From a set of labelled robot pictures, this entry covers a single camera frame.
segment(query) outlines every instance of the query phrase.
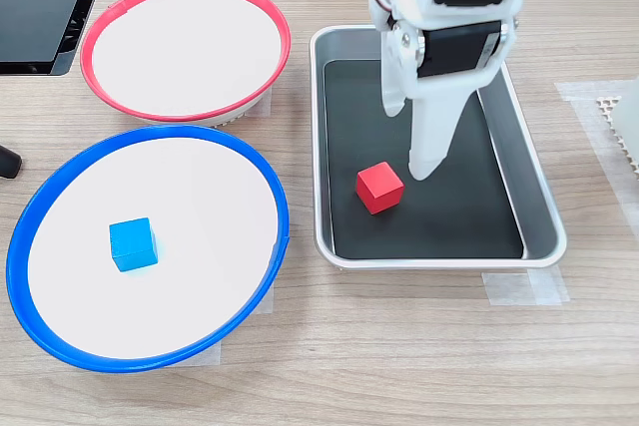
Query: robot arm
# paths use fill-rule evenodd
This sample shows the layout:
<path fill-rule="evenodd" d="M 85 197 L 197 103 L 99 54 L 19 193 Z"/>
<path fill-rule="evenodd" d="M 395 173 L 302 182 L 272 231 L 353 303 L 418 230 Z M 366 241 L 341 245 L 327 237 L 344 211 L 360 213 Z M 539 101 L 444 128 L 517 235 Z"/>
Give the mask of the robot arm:
<path fill-rule="evenodd" d="M 394 117 L 412 99 L 409 168 L 426 179 L 446 158 L 470 95 L 515 41 L 521 0 L 369 0 L 381 33 L 381 88 Z"/>

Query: blue rim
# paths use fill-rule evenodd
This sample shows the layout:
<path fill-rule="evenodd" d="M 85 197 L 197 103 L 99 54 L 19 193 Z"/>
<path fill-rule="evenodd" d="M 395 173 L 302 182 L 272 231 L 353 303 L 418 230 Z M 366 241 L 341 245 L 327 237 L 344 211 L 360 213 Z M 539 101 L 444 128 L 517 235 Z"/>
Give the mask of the blue rim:
<path fill-rule="evenodd" d="M 278 209 L 278 238 L 273 247 L 269 269 L 260 286 L 244 307 L 224 326 L 205 338 L 171 353 L 139 359 L 114 359 L 98 356 L 71 346 L 44 322 L 33 303 L 27 274 L 33 238 L 60 193 L 82 172 L 107 155 L 129 145 L 149 140 L 185 137 L 214 142 L 228 147 L 251 161 L 269 182 Z M 144 127 L 111 137 L 71 159 L 55 172 L 27 204 L 11 237 L 7 254 L 7 290 L 11 306 L 25 331 L 45 351 L 74 366 L 105 373 L 133 373 L 177 363 L 217 343 L 233 331 L 260 303 L 276 278 L 289 244 L 289 208 L 275 171 L 262 155 L 242 140 L 223 132 L 195 126 Z"/>

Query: black tray bottom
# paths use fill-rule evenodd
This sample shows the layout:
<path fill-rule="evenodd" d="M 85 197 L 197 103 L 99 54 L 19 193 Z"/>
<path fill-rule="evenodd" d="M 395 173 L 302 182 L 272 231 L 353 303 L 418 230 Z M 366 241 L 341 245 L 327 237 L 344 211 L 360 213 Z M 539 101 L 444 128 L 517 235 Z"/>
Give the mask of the black tray bottom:
<path fill-rule="evenodd" d="M 378 61 L 324 69 L 330 212 L 335 253 L 347 259 L 521 258 L 523 244 L 476 95 L 448 157 L 425 181 L 408 171 L 412 105 L 381 106 Z M 405 183 L 401 203 L 377 215 L 355 193 L 357 172 L 388 162 Z"/>

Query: tray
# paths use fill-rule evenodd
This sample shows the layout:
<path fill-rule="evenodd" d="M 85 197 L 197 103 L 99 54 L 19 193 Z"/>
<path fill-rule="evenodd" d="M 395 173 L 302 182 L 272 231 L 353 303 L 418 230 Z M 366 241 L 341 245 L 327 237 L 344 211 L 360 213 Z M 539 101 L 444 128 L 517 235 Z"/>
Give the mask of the tray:
<path fill-rule="evenodd" d="M 505 66 L 464 109 L 448 158 L 425 181 L 408 172 L 411 104 L 381 107 L 379 34 L 319 31 L 311 41 L 316 243 L 343 269 L 504 269 L 555 264 L 566 233 Z M 358 171 L 387 161 L 401 203 L 370 215 Z"/>

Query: red cube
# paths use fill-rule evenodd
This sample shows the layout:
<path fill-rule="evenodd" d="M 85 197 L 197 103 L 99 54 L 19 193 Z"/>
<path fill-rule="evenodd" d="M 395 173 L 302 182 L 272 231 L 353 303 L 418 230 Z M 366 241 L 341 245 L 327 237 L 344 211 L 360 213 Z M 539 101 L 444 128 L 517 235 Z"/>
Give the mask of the red cube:
<path fill-rule="evenodd" d="M 357 195 L 371 214 L 394 207 L 403 195 L 403 182 L 387 162 L 357 174 Z"/>

